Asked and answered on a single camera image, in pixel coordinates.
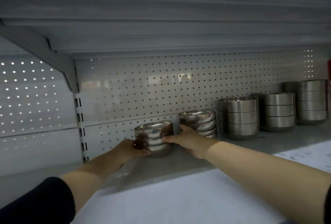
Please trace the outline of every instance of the black sleeve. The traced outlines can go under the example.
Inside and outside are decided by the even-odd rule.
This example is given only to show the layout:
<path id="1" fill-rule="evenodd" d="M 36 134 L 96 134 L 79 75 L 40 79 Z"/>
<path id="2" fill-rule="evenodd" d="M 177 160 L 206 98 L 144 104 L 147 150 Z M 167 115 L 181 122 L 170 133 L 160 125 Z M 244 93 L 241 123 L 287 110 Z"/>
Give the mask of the black sleeve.
<path id="1" fill-rule="evenodd" d="M 331 224 L 331 186 L 325 198 L 324 223 Z"/>
<path id="2" fill-rule="evenodd" d="M 0 223 L 68 224 L 76 214 L 68 185 L 50 177 L 30 192 L 0 209 Z"/>

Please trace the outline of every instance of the metal bracket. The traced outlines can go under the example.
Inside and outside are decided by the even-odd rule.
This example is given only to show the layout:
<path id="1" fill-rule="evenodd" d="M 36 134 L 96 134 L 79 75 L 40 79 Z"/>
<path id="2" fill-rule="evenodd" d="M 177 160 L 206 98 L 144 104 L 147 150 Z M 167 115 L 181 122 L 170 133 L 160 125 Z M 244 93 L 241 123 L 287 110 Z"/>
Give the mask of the metal bracket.
<path id="1" fill-rule="evenodd" d="M 27 27 L 6 26 L 0 21 L 0 36 L 60 71 L 71 92 L 78 93 L 74 61 L 70 56 L 53 52 L 46 38 Z"/>

